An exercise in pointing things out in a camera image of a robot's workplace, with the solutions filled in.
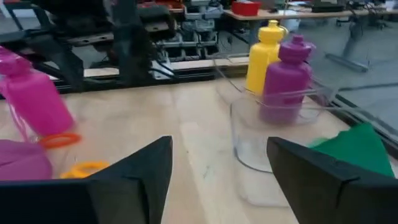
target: purple water bottle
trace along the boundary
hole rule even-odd
[[[281,61],[267,68],[260,109],[263,121],[274,124],[296,121],[304,95],[292,92],[303,91],[310,86],[312,69],[305,60],[313,48],[313,44],[304,42],[302,35],[294,35],[291,42],[280,45],[278,57]]]

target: red box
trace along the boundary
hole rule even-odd
[[[240,16],[256,16],[261,2],[232,2],[232,12]]]

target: green cloth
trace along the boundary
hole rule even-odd
[[[386,149],[369,123],[340,132],[312,149],[380,174],[394,177]]]

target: yellow water bottle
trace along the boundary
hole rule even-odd
[[[279,42],[288,33],[285,27],[270,20],[267,27],[259,29],[259,41],[250,48],[249,67],[246,74],[246,89],[261,95],[266,80],[266,70],[270,63],[279,60]]]

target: magenta water bottle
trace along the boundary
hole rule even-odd
[[[312,79],[312,69],[305,63],[313,44],[304,42],[302,35],[281,43],[280,62],[267,68],[266,84],[262,95],[260,117],[268,123],[294,123],[302,107],[304,95],[294,93],[307,90]]]
[[[0,93],[14,107],[15,116],[23,118],[37,134],[60,134],[73,126],[73,118],[49,76],[32,69],[28,60],[18,55],[0,58],[0,74],[4,76]]]

